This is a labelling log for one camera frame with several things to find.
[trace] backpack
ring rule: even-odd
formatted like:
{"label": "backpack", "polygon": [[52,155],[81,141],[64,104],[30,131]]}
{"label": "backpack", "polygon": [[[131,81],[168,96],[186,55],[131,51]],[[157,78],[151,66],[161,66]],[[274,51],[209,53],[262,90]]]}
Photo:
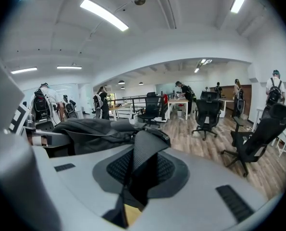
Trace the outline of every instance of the backpack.
{"label": "backpack", "polygon": [[96,118],[101,119],[102,118],[102,110],[101,107],[103,106],[103,101],[101,100],[101,97],[99,94],[96,94],[94,97],[94,107],[96,109]]}
{"label": "backpack", "polygon": [[72,103],[66,103],[65,104],[65,109],[66,109],[68,114],[70,114],[71,112],[75,111],[75,108],[74,108]]}
{"label": "backpack", "polygon": [[268,99],[267,99],[267,104],[269,105],[273,105],[275,103],[278,103],[279,100],[281,100],[281,97],[282,97],[282,92],[281,92],[281,84],[282,84],[282,81],[279,82],[279,85],[278,87],[276,87],[274,85],[274,80],[273,78],[271,78],[271,81],[272,81],[272,87],[269,91],[269,96],[268,96]]}
{"label": "backpack", "polygon": [[40,89],[34,92],[34,110],[36,112],[35,120],[36,122],[41,119],[48,119],[50,117],[49,105]]}

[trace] office chair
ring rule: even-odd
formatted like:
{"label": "office chair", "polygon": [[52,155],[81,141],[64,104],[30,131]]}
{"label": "office chair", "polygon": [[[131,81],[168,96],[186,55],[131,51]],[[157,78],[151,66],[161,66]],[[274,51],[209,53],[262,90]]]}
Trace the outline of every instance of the office chair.
{"label": "office chair", "polygon": [[[159,97],[156,95],[155,92],[148,92],[147,97],[145,98],[145,102],[146,110],[143,114],[138,115],[138,117],[143,119],[143,121],[147,120],[147,124],[151,126],[151,120],[159,116]],[[156,121],[154,121],[153,124],[160,127],[160,125],[158,125]]]}
{"label": "office chair", "polygon": [[234,120],[236,121],[236,130],[231,131],[231,136],[233,137],[232,146],[236,147],[237,152],[223,150],[221,154],[228,153],[235,156],[234,160],[226,167],[230,167],[240,160],[245,170],[243,176],[246,177],[249,172],[245,163],[257,162],[266,151],[267,145],[285,130],[286,105],[274,104],[269,111],[269,117],[261,120],[254,133],[239,132],[239,127],[242,127],[243,124],[236,116]]}
{"label": "office chair", "polygon": [[[220,118],[220,109],[221,102],[218,100],[219,96],[216,92],[202,92],[201,99],[196,100],[196,109],[195,109],[195,119],[198,124],[194,132],[204,131],[203,141],[206,140],[206,132],[214,134],[216,138],[217,133],[212,131],[212,128],[215,127]],[[205,123],[206,118],[209,118],[209,123]]]}

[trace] white ceiling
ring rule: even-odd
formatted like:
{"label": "white ceiling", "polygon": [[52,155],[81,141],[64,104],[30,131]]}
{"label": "white ceiling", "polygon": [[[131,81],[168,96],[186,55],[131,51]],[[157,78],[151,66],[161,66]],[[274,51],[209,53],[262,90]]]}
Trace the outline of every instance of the white ceiling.
{"label": "white ceiling", "polygon": [[[124,21],[125,32],[80,8],[83,0],[22,0],[0,32],[0,59],[10,70],[37,66],[57,74],[57,65],[75,63],[85,69],[116,41],[155,29],[178,30],[191,24],[231,29],[248,37],[265,18],[262,0],[246,0],[238,14],[229,9],[233,0],[93,0]],[[171,69],[190,68],[193,63],[170,63]],[[166,70],[163,64],[156,66]],[[131,75],[152,72],[151,68]]]}
{"label": "white ceiling", "polygon": [[[144,76],[151,76],[152,74],[159,74],[159,73],[171,73],[171,72],[179,72],[181,75],[188,75],[190,73],[194,74],[197,64],[201,61],[201,59],[186,59],[186,60],[178,60],[172,61],[168,63],[156,64],[152,66],[146,66],[140,69],[136,69],[133,71],[126,72],[122,75],[118,75],[113,79],[107,80],[104,83],[96,85],[94,87],[94,91],[97,91],[100,86],[111,86],[115,87],[118,86],[118,82],[123,80],[127,83],[129,80],[136,79],[137,83],[141,81],[141,78]],[[207,73],[209,69],[213,69],[215,67],[224,67],[228,62],[231,62],[229,59],[212,59],[210,64],[202,65],[200,68],[200,73]]]}

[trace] black railing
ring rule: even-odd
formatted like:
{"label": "black railing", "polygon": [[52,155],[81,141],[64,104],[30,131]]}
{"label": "black railing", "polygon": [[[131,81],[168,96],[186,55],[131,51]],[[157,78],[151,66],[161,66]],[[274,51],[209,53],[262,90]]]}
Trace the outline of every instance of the black railing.
{"label": "black railing", "polygon": [[[168,100],[171,98],[174,98],[174,93],[169,93],[168,95]],[[159,108],[159,116],[162,118],[162,120],[165,120],[165,113],[168,109],[167,103],[165,103],[164,97],[163,96],[157,96],[159,99],[157,102],[154,102],[157,104],[157,107]],[[132,112],[134,114],[143,112],[143,110],[146,108],[146,98],[147,96],[131,96],[131,97],[123,97],[122,99],[115,99],[115,100],[110,100],[109,102],[111,105],[115,106],[116,102],[118,101],[123,101],[124,103],[131,103],[132,104]]]}

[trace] white shirt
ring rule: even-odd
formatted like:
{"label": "white shirt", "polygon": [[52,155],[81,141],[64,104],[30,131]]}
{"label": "white shirt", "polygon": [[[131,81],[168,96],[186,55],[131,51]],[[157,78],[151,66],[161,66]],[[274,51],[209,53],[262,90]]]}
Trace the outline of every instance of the white shirt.
{"label": "white shirt", "polygon": [[[273,81],[274,81],[274,86],[278,87],[279,85],[279,82],[281,81],[278,77],[274,76],[272,77]],[[267,86],[266,86],[266,90],[269,92],[271,87],[272,87],[272,81],[271,81],[271,78],[268,79],[267,81]],[[281,93],[285,92],[285,86],[284,86],[284,83],[282,82],[281,83],[281,86],[279,87],[279,89],[281,90]]]}

